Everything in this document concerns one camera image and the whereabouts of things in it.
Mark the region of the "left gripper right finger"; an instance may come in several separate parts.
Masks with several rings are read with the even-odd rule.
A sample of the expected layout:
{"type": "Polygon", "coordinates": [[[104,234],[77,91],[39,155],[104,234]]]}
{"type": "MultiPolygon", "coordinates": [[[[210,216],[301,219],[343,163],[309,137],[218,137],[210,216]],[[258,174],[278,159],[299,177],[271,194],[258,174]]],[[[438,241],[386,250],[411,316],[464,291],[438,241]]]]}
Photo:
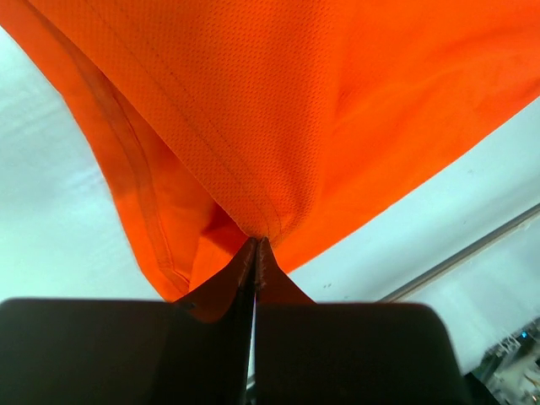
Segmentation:
{"type": "Polygon", "coordinates": [[[428,306],[317,304],[265,239],[255,265],[258,403],[467,403],[446,327],[428,306]]]}

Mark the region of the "orange mesh shorts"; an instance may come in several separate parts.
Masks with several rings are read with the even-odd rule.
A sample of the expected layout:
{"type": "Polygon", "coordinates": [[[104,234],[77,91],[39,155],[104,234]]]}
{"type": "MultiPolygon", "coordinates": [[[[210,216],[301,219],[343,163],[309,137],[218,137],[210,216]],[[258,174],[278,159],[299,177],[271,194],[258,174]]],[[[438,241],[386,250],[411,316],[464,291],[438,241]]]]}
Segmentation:
{"type": "Polygon", "coordinates": [[[539,94],[536,1],[4,1],[177,300],[249,236],[291,272],[539,94]]]}

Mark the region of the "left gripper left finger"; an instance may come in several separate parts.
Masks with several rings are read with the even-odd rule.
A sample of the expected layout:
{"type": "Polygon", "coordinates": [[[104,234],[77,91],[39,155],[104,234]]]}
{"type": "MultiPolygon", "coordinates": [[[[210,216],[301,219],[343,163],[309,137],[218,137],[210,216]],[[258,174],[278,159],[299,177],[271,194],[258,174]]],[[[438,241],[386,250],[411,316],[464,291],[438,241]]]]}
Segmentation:
{"type": "Polygon", "coordinates": [[[180,300],[1,305],[4,404],[242,404],[257,241],[180,300]]]}

